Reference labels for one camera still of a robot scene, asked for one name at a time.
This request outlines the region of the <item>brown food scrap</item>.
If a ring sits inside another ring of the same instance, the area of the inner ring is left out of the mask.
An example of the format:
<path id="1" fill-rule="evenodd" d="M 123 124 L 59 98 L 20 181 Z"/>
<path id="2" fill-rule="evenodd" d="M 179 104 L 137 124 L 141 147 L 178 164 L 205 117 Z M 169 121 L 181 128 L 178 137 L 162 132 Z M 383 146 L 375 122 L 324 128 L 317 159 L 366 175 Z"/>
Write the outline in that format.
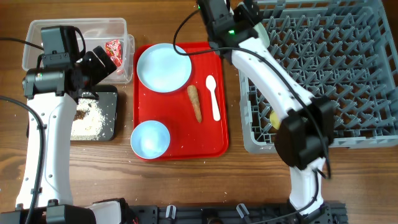
<path id="1" fill-rule="evenodd" d="M 79 119 L 84 119 L 86 114 L 87 114 L 87 111 L 85 111 L 85 110 L 77 110 L 75 117 L 74 117 L 74 121 L 79 120 Z"/>

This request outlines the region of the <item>green bowl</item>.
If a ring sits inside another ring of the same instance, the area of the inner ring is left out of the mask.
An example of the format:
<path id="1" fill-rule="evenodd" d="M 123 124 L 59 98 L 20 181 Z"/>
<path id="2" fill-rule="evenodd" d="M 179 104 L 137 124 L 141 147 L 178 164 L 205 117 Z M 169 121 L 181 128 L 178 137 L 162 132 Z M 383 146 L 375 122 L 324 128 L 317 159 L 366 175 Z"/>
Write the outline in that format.
<path id="1" fill-rule="evenodd" d="M 254 26 L 254 30 L 257 31 L 259 38 L 261 39 L 262 43 L 264 44 L 265 48 L 270 46 L 270 39 L 269 35 L 261 22 L 257 23 Z"/>

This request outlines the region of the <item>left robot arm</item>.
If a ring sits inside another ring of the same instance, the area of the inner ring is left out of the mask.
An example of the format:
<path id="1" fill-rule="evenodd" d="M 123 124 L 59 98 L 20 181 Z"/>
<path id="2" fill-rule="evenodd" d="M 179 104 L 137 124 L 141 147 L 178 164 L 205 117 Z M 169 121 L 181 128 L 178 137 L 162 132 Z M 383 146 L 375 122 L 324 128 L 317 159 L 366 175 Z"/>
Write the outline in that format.
<path id="1" fill-rule="evenodd" d="M 41 30 L 42 53 L 22 81 L 29 114 L 24 178 L 16 207 L 1 214 L 2 223 L 134 223 L 136 215 L 123 198 L 73 203 L 70 188 L 70 138 L 83 91 L 116 70 L 102 47 L 89 51 L 79 28 Z"/>

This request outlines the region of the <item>white rice pile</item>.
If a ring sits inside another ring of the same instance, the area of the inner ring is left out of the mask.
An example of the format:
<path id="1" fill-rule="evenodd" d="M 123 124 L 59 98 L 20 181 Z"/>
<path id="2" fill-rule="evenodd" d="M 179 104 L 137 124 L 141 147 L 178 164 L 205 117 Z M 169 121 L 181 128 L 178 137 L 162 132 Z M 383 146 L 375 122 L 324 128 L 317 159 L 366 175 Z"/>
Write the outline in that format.
<path id="1" fill-rule="evenodd" d="M 76 110 L 87 111 L 84 119 L 74 121 L 72 124 L 72 141 L 97 141 L 101 137 L 105 116 L 99 102 L 92 99 L 80 98 Z"/>

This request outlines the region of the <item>red snack wrapper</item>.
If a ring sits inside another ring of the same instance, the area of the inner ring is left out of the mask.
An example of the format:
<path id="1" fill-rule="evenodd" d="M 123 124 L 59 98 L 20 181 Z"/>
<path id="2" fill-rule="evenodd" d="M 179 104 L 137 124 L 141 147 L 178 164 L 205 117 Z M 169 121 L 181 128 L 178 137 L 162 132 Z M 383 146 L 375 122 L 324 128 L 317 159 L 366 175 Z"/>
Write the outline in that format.
<path id="1" fill-rule="evenodd" d="M 120 67 L 123 63 L 122 45 L 119 39 L 111 40 L 105 43 L 105 51 L 115 66 Z"/>

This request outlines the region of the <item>yellow plastic cup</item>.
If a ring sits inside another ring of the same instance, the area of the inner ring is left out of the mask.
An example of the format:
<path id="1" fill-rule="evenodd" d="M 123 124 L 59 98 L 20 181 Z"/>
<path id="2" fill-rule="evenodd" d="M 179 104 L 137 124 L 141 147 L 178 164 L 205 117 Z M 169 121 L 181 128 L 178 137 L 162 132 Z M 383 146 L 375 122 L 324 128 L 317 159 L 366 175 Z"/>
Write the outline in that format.
<path id="1" fill-rule="evenodd" d="M 274 110 L 271 111 L 269 120 L 274 129 L 278 130 L 280 128 L 280 120 Z"/>

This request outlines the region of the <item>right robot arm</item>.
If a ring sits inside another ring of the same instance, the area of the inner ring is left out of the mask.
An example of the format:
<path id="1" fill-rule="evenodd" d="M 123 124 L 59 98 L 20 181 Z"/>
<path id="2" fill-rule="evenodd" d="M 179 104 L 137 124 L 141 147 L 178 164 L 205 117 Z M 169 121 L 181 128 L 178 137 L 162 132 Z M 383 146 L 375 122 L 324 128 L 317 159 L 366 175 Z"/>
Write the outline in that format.
<path id="1" fill-rule="evenodd" d="M 274 146 L 290 168 L 290 206 L 302 218 L 313 217 L 324 200 L 321 179 L 328 178 L 328 148 L 333 142 L 333 103 L 299 85 L 271 55 L 259 7 L 244 1 L 198 0 L 210 47 L 243 72 L 271 105 L 279 122 Z"/>

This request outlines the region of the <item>light blue bowl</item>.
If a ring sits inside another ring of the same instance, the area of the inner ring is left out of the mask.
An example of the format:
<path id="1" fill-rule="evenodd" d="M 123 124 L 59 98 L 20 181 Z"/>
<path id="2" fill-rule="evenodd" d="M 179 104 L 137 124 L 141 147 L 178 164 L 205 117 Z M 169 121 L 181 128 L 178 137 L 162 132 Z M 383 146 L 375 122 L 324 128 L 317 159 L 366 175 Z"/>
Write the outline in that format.
<path id="1" fill-rule="evenodd" d="M 167 127 L 155 120 L 138 124 L 131 134 L 133 152 L 141 159 L 152 160 L 162 156 L 170 146 Z"/>

